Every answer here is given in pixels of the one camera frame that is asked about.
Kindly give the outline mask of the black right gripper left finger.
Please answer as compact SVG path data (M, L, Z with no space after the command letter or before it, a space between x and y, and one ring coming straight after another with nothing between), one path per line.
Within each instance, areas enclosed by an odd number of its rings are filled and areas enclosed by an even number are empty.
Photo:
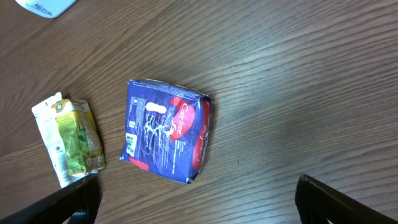
M94 223L101 199L99 178L96 174L89 174L1 219L1 223Z

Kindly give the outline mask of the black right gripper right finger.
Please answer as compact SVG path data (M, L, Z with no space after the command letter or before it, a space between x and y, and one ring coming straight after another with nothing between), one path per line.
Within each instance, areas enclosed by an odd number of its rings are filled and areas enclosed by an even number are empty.
M295 204L305 224L397 224L351 197L304 174L298 179Z

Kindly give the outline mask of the white tube gold cap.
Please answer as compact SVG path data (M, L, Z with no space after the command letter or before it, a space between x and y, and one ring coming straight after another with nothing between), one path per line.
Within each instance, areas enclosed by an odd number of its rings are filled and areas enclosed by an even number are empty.
M60 92L48 97L32 107L40 135L50 156L53 168L62 188L85 177L74 177L68 173L65 148L55 122L55 110L52 105L63 98Z

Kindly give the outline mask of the purple Carefree pad pack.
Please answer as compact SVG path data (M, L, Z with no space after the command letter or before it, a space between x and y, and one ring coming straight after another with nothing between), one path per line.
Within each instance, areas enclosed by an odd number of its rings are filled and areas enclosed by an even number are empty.
M120 159L191 184L205 159L212 115L213 100L204 93L157 80L130 80Z

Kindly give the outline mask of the green yellow snack pouch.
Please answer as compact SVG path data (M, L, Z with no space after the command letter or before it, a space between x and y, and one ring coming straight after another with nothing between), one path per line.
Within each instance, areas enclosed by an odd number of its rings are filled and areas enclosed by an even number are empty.
M98 128L84 100L62 99L52 105L62 139L68 173L83 177L106 166Z

